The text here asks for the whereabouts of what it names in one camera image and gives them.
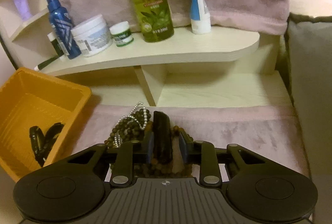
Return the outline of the black hair clip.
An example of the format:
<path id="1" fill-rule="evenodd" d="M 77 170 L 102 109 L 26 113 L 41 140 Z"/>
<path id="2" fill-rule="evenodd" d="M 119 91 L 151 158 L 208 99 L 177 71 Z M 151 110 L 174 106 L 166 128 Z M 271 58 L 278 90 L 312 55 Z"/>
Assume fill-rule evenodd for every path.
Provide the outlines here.
<path id="1" fill-rule="evenodd" d="M 162 111 L 154 111 L 153 134 L 154 157 L 160 164 L 167 165 L 173 160 L 172 133 L 170 119 Z"/>

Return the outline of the orange plastic tray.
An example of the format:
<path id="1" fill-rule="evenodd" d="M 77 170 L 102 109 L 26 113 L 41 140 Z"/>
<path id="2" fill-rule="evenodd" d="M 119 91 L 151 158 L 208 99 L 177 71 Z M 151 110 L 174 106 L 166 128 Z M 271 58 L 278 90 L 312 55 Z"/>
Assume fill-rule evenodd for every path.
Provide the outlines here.
<path id="1" fill-rule="evenodd" d="M 40 168 L 35 160 L 29 129 L 46 132 L 55 123 L 64 128 L 45 164 L 70 155 L 74 128 L 91 89 L 73 82 L 19 68 L 1 87 L 1 167 L 15 181 Z"/>

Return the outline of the cream wooden shelf unit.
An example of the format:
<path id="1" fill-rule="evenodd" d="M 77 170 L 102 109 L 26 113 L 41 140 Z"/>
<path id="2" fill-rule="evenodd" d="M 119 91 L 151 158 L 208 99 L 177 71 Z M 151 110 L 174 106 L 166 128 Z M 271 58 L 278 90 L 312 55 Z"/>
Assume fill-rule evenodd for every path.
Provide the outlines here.
<path id="1" fill-rule="evenodd" d="M 52 27 L 46 0 L 28 3 L 33 17 L 23 23 L 13 0 L 1 0 L 1 35 L 17 65 L 34 68 L 54 48 L 47 37 Z M 148 43 L 141 29 L 131 27 L 134 40 L 129 45 L 111 45 L 91 57 L 59 59 L 45 72 L 90 86 L 109 105 L 142 100 L 169 107 L 290 105 L 275 69 L 282 34 L 213 24 L 207 34 L 194 34 L 191 23 L 174 28 L 170 38 Z"/>

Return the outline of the black hair clips in tray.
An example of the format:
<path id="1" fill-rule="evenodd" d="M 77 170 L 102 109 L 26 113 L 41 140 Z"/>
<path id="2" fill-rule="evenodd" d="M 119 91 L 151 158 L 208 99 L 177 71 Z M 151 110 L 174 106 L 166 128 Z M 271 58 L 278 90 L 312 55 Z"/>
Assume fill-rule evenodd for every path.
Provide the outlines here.
<path id="1" fill-rule="evenodd" d="M 31 142 L 34 159 L 37 163 L 43 167 L 46 159 L 53 148 L 59 134 L 62 132 L 64 125 L 60 122 L 52 125 L 46 132 L 38 126 L 32 126 L 29 129 L 29 138 Z"/>

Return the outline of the small white green jar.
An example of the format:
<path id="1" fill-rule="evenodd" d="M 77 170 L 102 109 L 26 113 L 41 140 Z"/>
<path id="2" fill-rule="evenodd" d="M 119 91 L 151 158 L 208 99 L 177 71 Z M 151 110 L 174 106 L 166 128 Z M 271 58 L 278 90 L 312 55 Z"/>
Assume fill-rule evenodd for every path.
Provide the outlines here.
<path id="1" fill-rule="evenodd" d="M 134 40 L 128 21 L 117 23 L 109 30 L 117 47 L 126 46 Z"/>

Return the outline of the large white cream jar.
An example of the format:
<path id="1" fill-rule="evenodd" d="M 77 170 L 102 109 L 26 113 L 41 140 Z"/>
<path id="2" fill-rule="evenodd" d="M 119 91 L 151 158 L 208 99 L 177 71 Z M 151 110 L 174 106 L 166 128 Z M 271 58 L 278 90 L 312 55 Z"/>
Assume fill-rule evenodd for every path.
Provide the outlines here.
<path id="1" fill-rule="evenodd" d="M 71 34 L 84 57 L 94 56 L 112 45 L 112 36 L 102 14 L 78 24 Z"/>

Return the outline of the dark green lying tube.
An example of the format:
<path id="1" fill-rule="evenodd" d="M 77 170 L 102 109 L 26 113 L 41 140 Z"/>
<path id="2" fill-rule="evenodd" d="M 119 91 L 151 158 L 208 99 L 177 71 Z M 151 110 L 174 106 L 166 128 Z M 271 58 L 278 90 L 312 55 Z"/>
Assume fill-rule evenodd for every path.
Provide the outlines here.
<path id="1" fill-rule="evenodd" d="M 41 71 L 43 68 L 50 65 L 52 62 L 56 61 L 59 58 L 59 56 L 54 56 L 50 59 L 47 59 L 46 61 L 43 61 L 42 63 L 39 63 L 35 68 L 34 71 Z"/>

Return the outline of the green white lip balm stick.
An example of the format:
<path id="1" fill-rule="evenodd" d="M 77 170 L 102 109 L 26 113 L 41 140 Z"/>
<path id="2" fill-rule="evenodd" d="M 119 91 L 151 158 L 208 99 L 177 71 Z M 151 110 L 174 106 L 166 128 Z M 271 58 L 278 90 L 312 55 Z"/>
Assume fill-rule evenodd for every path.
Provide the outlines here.
<path id="1" fill-rule="evenodd" d="M 50 43 L 52 44 L 53 48 L 55 49 L 58 57 L 60 60 L 64 61 L 66 58 L 66 55 L 62 49 L 62 44 L 57 40 L 55 32 L 51 32 L 47 35 Z"/>

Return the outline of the blue white tube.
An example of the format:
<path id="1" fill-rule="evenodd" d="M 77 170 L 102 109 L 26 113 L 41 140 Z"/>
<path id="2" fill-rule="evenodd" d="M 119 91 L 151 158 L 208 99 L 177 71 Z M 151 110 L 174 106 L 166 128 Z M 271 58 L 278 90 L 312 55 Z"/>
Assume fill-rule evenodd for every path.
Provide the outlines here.
<path id="1" fill-rule="evenodd" d="M 211 31 L 210 13 L 205 0 L 191 0 L 190 19 L 194 34 L 207 34 Z"/>

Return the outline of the blue spray bottle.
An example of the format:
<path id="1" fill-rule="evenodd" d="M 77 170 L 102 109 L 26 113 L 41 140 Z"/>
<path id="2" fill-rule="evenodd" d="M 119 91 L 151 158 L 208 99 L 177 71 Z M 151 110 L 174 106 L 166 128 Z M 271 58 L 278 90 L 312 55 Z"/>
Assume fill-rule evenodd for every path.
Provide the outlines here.
<path id="1" fill-rule="evenodd" d="M 49 11 L 49 21 L 55 32 L 58 42 L 63 43 L 64 53 L 69 59 L 74 59 L 81 55 L 81 50 L 76 44 L 71 33 L 73 23 L 65 7 L 59 0 L 46 0 Z"/>

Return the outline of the grey cushion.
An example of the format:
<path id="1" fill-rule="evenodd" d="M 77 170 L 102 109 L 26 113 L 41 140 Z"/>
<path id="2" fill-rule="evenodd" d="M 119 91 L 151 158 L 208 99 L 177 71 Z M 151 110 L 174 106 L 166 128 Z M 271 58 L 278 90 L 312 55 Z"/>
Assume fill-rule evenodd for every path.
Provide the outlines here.
<path id="1" fill-rule="evenodd" d="M 319 193 L 315 223 L 331 223 L 331 17 L 290 14 L 285 43 L 291 96 Z"/>

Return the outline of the purple tube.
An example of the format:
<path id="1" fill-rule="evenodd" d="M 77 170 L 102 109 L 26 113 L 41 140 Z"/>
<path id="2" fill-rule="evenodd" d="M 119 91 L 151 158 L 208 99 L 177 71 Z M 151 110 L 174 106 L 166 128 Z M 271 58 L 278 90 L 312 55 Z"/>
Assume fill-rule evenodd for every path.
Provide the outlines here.
<path id="1" fill-rule="evenodd" d="M 27 21 L 32 17 L 28 0 L 13 0 L 13 2 L 23 21 Z"/>

